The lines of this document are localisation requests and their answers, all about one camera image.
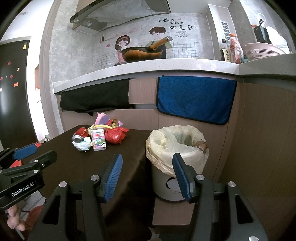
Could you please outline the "person's left hand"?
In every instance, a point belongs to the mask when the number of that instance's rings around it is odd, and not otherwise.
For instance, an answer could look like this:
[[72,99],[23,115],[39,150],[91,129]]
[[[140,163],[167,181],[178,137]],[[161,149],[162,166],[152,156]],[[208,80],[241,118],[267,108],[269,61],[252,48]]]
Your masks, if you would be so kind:
[[8,210],[9,218],[7,220],[7,225],[12,230],[19,230],[19,231],[25,231],[26,224],[25,222],[20,218],[21,211],[17,205],[14,205],[10,207]]

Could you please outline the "person's left forearm red sleeve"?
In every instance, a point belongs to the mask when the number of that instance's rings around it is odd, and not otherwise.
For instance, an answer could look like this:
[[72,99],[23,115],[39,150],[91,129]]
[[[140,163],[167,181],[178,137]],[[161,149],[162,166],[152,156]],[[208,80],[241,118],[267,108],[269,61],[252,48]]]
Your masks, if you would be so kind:
[[26,229],[23,232],[23,235],[25,237],[25,240],[28,240],[28,237],[39,217],[39,215],[41,214],[42,210],[44,208],[44,205],[38,205],[36,207],[34,207],[28,214],[27,219],[25,221],[25,225],[26,225]]

